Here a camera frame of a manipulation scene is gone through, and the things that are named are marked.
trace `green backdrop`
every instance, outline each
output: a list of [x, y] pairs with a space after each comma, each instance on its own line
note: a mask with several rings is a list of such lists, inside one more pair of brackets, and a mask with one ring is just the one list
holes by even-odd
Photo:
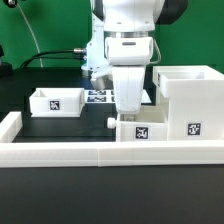
[[[85, 47], [91, 38], [90, 0], [19, 1], [39, 42], [40, 50]], [[224, 73], [224, 1], [189, 0], [184, 15], [172, 25], [156, 27], [161, 65], [210, 65]], [[0, 2], [0, 44], [4, 61], [14, 68], [37, 53], [18, 10]], [[31, 66], [40, 66], [34, 62]], [[45, 67], [75, 66], [79, 61], [45, 60]]]

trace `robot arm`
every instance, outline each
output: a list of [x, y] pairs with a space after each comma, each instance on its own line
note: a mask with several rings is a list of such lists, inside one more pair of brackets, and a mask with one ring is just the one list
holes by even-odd
[[[150, 32], [155, 30], [156, 23], [171, 24], [177, 20], [185, 11], [187, 2], [91, 0], [94, 32], [91, 44], [87, 46], [87, 64], [93, 58], [91, 55], [98, 57], [94, 57], [93, 63], [87, 67], [95, 68], [92, 69], [92, 83], [97, 89], [104, 88], [102, 77], [108, 74], [112, 77], [118, 113], [138, 113], [145, 68], [150, 64], [154, 49]], [[103, 27], [101, 33], [98, 32], [100, 26]]]

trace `black tabletop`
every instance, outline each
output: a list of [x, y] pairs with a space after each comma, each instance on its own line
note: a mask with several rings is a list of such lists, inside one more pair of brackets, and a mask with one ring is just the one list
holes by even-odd
[[[105, 126], [116, 116], [111, 104], [87, 105], [79, 119], [31, 118], [28, 98], [36, 87], [91, 89], [76, 69], [16, 70], [1, 78], [0, 119], [9, 111], [23, 115], [15, 142], [114, 140]], [[223, 210], [222, 165], [0, 169], [1, 224], [223, 224]]]

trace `large white box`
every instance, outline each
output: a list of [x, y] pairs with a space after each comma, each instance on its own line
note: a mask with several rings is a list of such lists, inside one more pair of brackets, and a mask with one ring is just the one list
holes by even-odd
[[116, 141], [224, 139], [224, 75], [208, 66], [155, 66], [156, 105], [109, 120]]
[[37, 88], [30, 96], [32, 117], [79, 117], [84, 105], [83, 88]]

